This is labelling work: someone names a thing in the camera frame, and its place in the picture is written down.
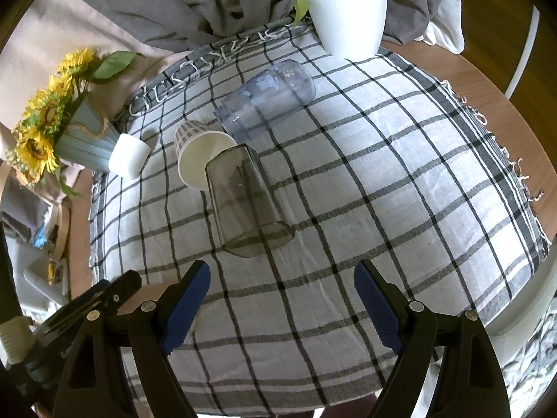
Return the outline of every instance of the twine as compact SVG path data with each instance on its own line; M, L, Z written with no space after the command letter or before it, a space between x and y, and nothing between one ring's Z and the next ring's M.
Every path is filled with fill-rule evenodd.
M87 127L85 124L82 124L81 122L74 122L72 124L69 124L68 129L81 130L83 133L87 134L88 136L90 136L92 138L102 138L107 134L107 130L108 130L110 121L108 120L108 117L107 117L107 114L105 113L105 111L101 107L98 107L98 105L95 105L95 102L93 100L93 96L91 96L89 94L88 98L89 98L89 102L91 102L91 105L92 105L93 109L97 112L97 114L102 119L101 130L99 130L98 132L94 132L93 130L91 130L89 127Z

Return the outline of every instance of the gray transparent cup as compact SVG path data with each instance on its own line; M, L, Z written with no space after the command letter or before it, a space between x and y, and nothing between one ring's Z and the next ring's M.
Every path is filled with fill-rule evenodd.
M315 85L306 69L286 60L250 78L214 114L228 135L241 144L297 113L314 98Z
M271 192L257 153L247 145L218 154L205 168L223 249L254 257L294 238Z

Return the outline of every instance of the blue gripper pad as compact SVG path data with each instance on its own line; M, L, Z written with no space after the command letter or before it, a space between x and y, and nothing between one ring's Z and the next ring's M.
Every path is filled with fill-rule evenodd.
M166 356L169 356L172 350L180 347L186 340L189 328L210 286L211 270L209 265L204 262L166 321L166 335L160 341L160 347Z
M399 321L389 301L362 262L354 269L354 286L384 346L400 356L404 350Z

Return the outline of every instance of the plaid tablecloth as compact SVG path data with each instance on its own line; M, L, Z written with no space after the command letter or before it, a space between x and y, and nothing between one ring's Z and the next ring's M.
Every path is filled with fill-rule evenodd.
M336 60L313 27L278 24L192 53L123 114L152 153L139 180L99 177L92 261L98 277L135 269L151 283L197 258L211 266L196 329L169 358L197 412L273 416L381 388L395 356L354 289L361 258L433 311L472 308L487 323L545 256L527 192L474 110L380 53ZM216 125L223 97L286 58L313 76L316 99L252 146L296 237L243 259L221 250L208 194L180 182L173 135L185 119Z

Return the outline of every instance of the white cup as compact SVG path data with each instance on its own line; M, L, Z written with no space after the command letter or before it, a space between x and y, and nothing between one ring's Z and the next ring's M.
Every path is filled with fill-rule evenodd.
M137 179L147 161L151 148L135 136L122 133L108 161L108 168L118 176Z
M230 135L212 130L207 124L184 122L174 135L180 179L188 187L208 191L205 166L222 151L236 144Z

